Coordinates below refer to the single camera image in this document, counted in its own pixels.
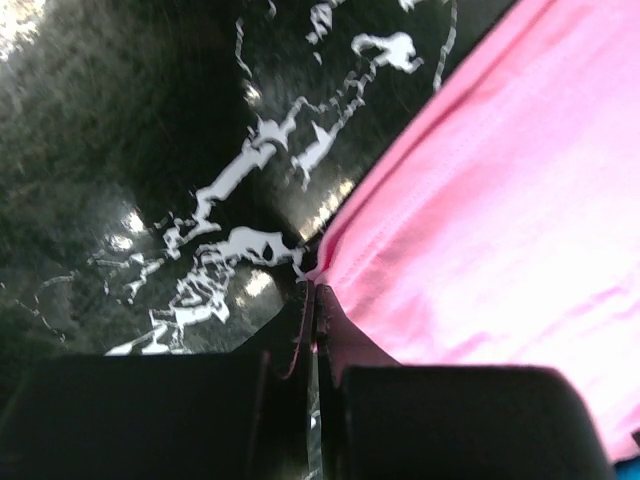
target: black object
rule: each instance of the black object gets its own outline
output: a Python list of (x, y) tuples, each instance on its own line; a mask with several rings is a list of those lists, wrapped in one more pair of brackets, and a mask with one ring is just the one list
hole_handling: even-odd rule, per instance
[(310, 283), (231, 354), (42, 364), (0, 423), (0, 476), (301, 479), (314, 341), (326, 478), (614, 478), (556, 372), (400, 367)]

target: black marble surface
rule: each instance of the black marble surface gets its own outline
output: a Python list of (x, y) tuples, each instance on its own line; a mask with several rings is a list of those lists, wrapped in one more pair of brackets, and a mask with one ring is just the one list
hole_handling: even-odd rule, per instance
[(40, 358), (248, 338), (510, 3), (2, 3), (0, 409)]

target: marble pattern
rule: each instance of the marble pattern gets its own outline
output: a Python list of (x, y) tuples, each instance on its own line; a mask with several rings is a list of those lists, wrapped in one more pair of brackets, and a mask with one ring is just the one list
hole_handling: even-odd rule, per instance
[(488, 3), (1, 4), (0, 405), (39, 358), (248, 338)]

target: glossy black surface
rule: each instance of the glossy black surface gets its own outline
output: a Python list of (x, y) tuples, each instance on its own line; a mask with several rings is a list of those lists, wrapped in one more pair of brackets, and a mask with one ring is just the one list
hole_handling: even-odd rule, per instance
[(511, 0), (414, 2), (6, 3), (0, 405), (38, 358), (228, 351), (277, 313)]

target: pink towel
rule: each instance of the pink towel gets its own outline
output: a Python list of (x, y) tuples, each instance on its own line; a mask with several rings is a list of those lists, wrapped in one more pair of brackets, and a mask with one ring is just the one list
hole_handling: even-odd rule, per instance
[(521, 0), (329, 228), (311, 278), (411, 364), (553, 366), (640, 428), (640, 1)]

